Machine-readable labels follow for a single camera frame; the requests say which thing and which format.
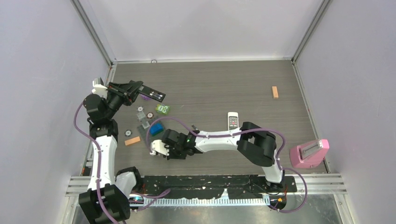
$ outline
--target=white wall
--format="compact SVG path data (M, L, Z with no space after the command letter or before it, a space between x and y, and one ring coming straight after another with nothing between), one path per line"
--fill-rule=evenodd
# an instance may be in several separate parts
M89 0L118 61L291 58L322 0Z
M74 112L108 67L69 0L1 1L0 21L0 223L54 224L88 145Z
M362 224L396 219L396 1L335 0L297 65Z

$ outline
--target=green toy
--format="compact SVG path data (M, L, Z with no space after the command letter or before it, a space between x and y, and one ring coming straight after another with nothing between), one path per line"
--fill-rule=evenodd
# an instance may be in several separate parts
M162 114L167 115L169 113L169 109L170 109L170 106L166 106L166 105L163 105L163 104L157 104L156 111L158 113L162 113Z

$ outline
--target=clear plastic object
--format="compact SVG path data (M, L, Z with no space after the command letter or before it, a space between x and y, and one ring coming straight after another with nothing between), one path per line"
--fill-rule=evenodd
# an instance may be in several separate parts
M136 185L135 174L133 172L126 172L118 175L115 185L129 198L132 188Z
M146 118L146 115L144 114L143 111L140 111L136 114L137 118L139 121L143 121L144 118Z
M141 120L141 125L143 126L144 129L147 129L148 127L150 127L149 122L146 121L145 118L143 118L143 119Z

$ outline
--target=wire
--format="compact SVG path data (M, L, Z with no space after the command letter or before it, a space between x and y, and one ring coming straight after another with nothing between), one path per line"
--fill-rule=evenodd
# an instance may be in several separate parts
M78 108L77 108L77 110L76 110L76 113L74 114L74 120L73 120L73 125L74 125L74 127L75 127L75 129L78 131L78 132L80 132L83 136L85 136L85 137L87 137L87 138L89 138L89 140L91 140L95 145L96 145L96 148L97 148L97 150L98 150L98 168L97 168L97 171L96 171L96 193L97 193L97 196L98 196L98 201L99 201L99 204L100 204L100 207L102 208L102 210L103 210L103 212L104 212L104 214L114 223L114 224L119 224L119 222L107 211L107 209L106 209L106 207L105 207L105 204L103 203L103 199L102 199L102 195L100 194L100 166L101 166L101 161L102 161L102 152L101 152L101 150L100 150L100 145L99 145L99 143L93 138L93 137L91 137L90 135L88 135L87 133L85 133L83 130L81 130L78 126L77 126L77 115L78 115L78 112L80 111L80 109L81 109L81 107L83 106L83 102L81 102L81 104L80 104L80 106L78 106Z
M145 210L145 209L148 208L150 205L152 205L154 202L156 202L159 198L165 197L167 194L169 194L169 192L170 192L170 189L166 189L164 192L162 192L162 193L161 193L160 195L158 195L158 196L148 196L148 195L143 195L143 194L140 194L140 193L132 192L131 194L133 194L133 195L139 195L139 196L141 196L141 197L153 198L153 199L154 199L153 201L151 201L151 202L148 203L147 205L145 205L145 206L143 206L143 207L141 207L141 208L139 208L139 209L136 209L135 211L142 211L142 210Z
M160 120L175 120L175 121L179 122L183 127L185 127L185 129L187 129L191 134L193 134L194 136L200 137L200 138L224 138L224 137L230 137L229 134L208 135L208 136L206 136L206 135L200 135L200 134L194 133L185 123L183 123L180 119L177 119L177 118L174 118L174 117L161 117L161 118L158 118L158 119L156 119L155 121L153 121L153 123L151 123L151 125L150 125L150 127L148 127L148 129L150 130L151 127L152 127L156 122L158 122L158 121L160 121ZM280 164L280 162L279 162L279 155L280 155L282 149L284 148L284 146L285 146L285 144L286 144L286 139L285 139L284 135L283 135L282 133L276 131L276 130L273 130L273 129L267 129L267 128L254 128L254 129L249 129L249 130L246 130L246 131L241 131L241 132L238 132L238 133L234 133L234 134L232 134L232 136L241 135L241 134L246 134L246 133L250 133L250 132L258 132L258 131L273 132L273 133L278 134L278 135L282 138L282 145L279 147L278 152L277 152L276 155L275 155L276 164L277 164L277 166L278 166L278 168L279 168L280 170L289 170L289 171L292 171L292 172L296 173L296 174L301 178L301 180L302 180L303 183L304 183L305 197L304 197L304 200L303 200L303 202L301 203L301 205L298 206L298 207L295 208L295 209L292 209L292 210L279 210L279 211L282 212L282 213L290 213L290 212L294 212L294 211L300 210L300 209L304 206L304 204L306 203L306 201L307 201L307 197L308 197L308 187L307 187L307 183L305 182L305 179L303 178L303 176L302 176L299 172L297 172L297 170L292 169L292 168L282 168L282 166L281 166L281 164ZM147 147L148 147L148 150L151 152L151 148L150 148L150 144L149 144L149 132L147 132L147 134L146 134L146 145L147 145ZM277 208L275 208L275 207L272 206L272 205L270 205L270 207L271 207L272 209L277 210Z
M286 185L286 189L285 189L285 191L283 192L285 195L284 195L284 197L285 197L285 200L287 200L287 185Z
M273 210L277 210L277 211L279 211L279 212L281 212L281 213L291 213L291 212L295 212L295 211L300 210L300 209L304 206L304 204L307 202L308 187L307 187L307 183L305 182L305 179L303 178L303 176L302 176L299 172L297 172L297 170L292 169L292 168L283 168L283 169L284 169L284 170L292 171L292 172L296 173L296 174L301 178L301 180L302 180L303 183L304 183L304 189L305 189L304 200L303 200L303 202L301 203L300 206L298 206L297 208L292 209L292 210L279 210L279 209L277 209L275 206L272 206L272 205L269 205L269 207L272 208Z

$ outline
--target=blue cube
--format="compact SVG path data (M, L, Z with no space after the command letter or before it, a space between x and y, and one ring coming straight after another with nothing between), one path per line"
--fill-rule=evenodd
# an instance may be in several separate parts
M163 131L163 127L161 124L155 124L150 129L150 134L155 136Z

